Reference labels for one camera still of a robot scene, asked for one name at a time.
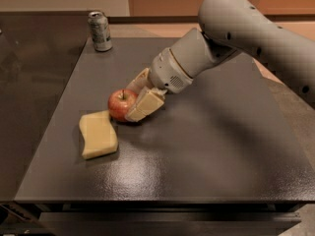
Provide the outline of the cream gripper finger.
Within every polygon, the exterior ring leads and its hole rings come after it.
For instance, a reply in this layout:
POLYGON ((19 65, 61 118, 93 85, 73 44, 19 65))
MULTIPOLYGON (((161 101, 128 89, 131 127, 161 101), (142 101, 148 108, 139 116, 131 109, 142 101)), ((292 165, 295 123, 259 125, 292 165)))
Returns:
POLYGON ((139 94, 143 88, 152 89, 154 86, 149 78, 150 69, 145 68, 138 76, 128 84, 126 89, 133 91, 136 94, 139 94))
POLYGON ((143 87, 136 102, 125 115, 129 122, 139 122, 164 105, 166 89, 143 87))

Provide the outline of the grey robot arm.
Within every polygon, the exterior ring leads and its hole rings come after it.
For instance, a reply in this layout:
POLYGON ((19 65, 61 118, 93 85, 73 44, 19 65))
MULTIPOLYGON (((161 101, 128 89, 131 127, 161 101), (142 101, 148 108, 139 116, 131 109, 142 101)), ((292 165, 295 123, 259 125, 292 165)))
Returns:
POLYGON ((315 41, 284 29, 248 0, 204 0, 198 29, 190 29, 155 57, 127 88, 138 97, 125 118, 157 111, 167 93, 180 93, 202 72, 240 53, 258 60, 309 105, 315 103, 315 41))

